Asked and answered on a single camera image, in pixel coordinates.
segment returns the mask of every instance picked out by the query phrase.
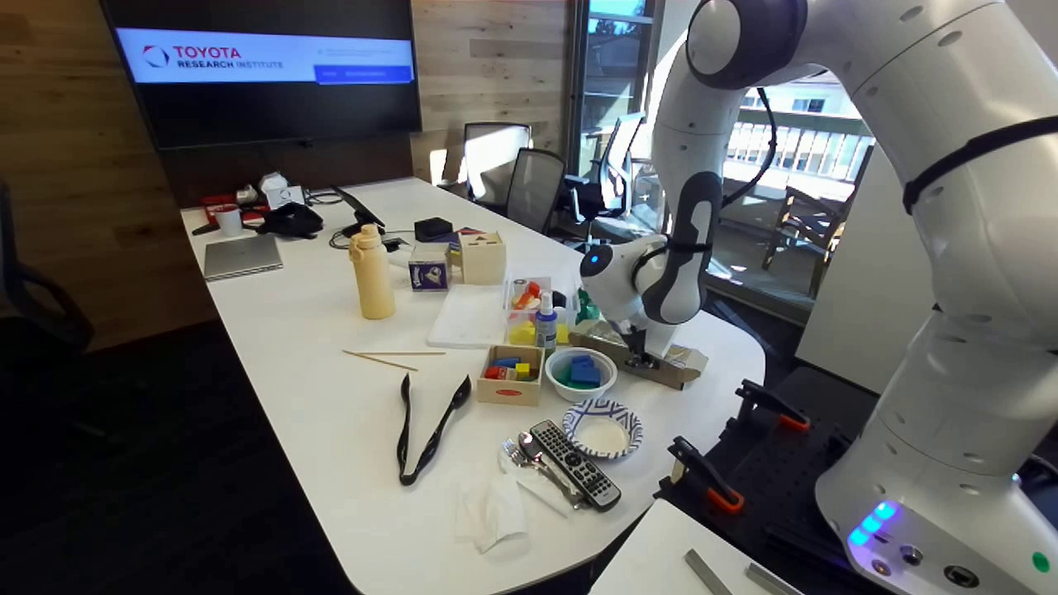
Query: white table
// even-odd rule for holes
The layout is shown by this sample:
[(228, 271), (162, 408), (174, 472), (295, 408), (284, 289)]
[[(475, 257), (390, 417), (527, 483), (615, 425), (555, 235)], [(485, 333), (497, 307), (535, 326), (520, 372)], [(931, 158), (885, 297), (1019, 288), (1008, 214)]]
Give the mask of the white table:
[[(452, 225), (500, 226), (509, 249), (509, 273), (543, 271), (576, 279), (580, 254), (520, 226), (485, 209), (437, 192), (425, 182), (401, 179), (349, 184), (388, 226), (410, 226), (415, 219), (448, 219)], [(348, 577), (362, 592), (503, 592), (532, 586), (599, 554), (621, 528), (652, 506), (657, 479), (669, 477), (669, 444), (680, 433), (707, 450), (723, 419), (737, 408), (734, 385), (765, 377), (765, 349), (716, 317), (693, 317), (678, 342), (693, 342), (712, 355), (707, 372), (680, 393), (621, 377), (615, 399), (643, 424), (643, 444), (626, 461), (605, 464), (621, 485), (611, 511), (576, 511), (561, 520), (527, 498), (527, 539), (475, 550), (462, 539), (456, 509), (485, 485), (503, 439), (543, 417), (561, 419), (565, 407), (546, 393), (540, 408), (471, 404), (448, 424), (434, 464), (415, 485), (395, 483), (395, 433), (404, 407), (401, 369), (339, 353), (344, 348), (423, 348), (442, 294), (414, 294), (406, 271), (392, 262), (395, 317), (362, 319), (356, 314), (352, 268), (344, 251), (330, 251), (330, 232), (352, 222), (348, 204), (318, 209), (323, 232), (318, 242), (282, 242), (282, 271), (211, 279), (208, 294), (237, 349), (237, 360), (284, 445), (314, 514), (322, 520)], [(200, 211), (183, 211), (186, 226), (200, 225)], [(199, 268), (211, 235), (187, 235)], [(483, 368), (483, 349), (446, 349), (415, 360), (414, 372), (414, 460), (437, 425), (448, 393), (465, 372)]]
[(591, 595), (701, 595), (707, 586), (691, 571), (683, 550), (693, 548), (721, 586), (734, 595), (792, 595), (796, 589), (775, 577), (761, 560), (705, 528), (663, 498), (626, 539), (621, 550), (605, 565)]

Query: plate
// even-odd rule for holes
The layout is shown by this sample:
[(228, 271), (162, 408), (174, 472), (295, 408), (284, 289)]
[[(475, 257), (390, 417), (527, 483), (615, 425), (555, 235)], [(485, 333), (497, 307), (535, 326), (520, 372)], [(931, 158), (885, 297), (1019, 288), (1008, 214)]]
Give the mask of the plate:
[(588, 460), (626, 460), (642, 444), (639, 417), (615, 399), (581, 399), (565, 419), (561, 433), (588, 456)]

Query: cardboard box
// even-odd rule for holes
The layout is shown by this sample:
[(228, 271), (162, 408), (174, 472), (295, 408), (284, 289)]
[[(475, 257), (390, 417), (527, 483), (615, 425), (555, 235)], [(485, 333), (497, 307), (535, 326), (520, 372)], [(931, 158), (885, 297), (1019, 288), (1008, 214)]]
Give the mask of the cardboard box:
[(503, 283), (505, 244), (500, 232), (459, 232), (456, 244), (462, 283)]
[[(490, 368), (497, 360), (520, 360), (528, 362), (528, 377), (490, 377)], [(485, 362), (475, 377), (475, 399), (485, 404), (520, 404), (520, 407), (535, 407), (543, 391), (543, 349), (540, 348), (520, 348), (520, 342), (492, 342), (485, 353)]]

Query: bowl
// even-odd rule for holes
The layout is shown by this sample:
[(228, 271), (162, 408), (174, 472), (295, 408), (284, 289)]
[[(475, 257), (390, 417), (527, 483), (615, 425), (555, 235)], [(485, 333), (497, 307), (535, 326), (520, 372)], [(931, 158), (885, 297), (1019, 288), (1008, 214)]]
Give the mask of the bowl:
[[(599, 385), (576, 385), (568, 382), (568, 368), (580, 355), (591, 355), (594, 369), (599, 369)], [(561, 399), (599, 399), (605, 395), (615, 382), (618, 382), (618, 362), (611, 355), (605, 355), (602, 349), (591, 348), (559, 348), (550, 353), (543, 372), (550, 377), (550, 382), (555, 385), (555, 393)]]

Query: monitor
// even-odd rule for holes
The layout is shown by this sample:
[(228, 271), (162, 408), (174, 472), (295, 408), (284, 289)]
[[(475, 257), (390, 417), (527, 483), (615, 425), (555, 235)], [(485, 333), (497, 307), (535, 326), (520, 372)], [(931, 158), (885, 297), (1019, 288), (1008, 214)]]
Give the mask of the monitor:
[(157, 153), (421, 133), (410, 0), (102, 0)]

